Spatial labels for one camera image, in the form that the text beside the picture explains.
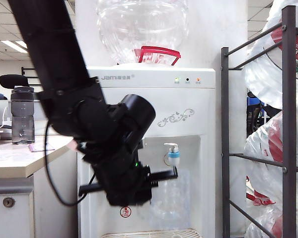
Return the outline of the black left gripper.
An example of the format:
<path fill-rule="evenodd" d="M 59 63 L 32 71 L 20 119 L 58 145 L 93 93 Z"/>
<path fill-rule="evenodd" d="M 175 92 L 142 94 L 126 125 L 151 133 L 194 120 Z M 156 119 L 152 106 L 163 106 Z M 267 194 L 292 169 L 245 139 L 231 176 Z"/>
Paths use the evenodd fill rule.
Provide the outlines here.
<path fill-rule="evenodd" d="M 152 180 L 178 178 L 177 167 L 171 170 L 151 173 L 150 166 L 143 165 L 138 152 L 121 154 L 93 153 L 89 155 L 96 183 L 81 185 L 78 195 L 105 191 L 107 196 L 151 196 Z"/>

